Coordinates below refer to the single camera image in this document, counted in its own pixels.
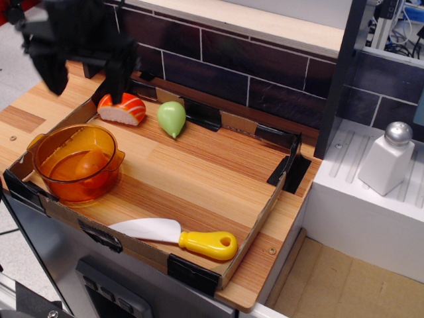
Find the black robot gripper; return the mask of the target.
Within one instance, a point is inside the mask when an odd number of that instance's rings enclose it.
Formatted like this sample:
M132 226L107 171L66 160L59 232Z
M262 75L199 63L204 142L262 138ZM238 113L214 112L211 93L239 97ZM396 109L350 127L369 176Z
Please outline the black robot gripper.
M135 40L118 31L113 8L104 1L43 1L47 18L20 20L24 53L48 89L61 95L68 84L66 61L106 67L105 91L120 104L138 67Z

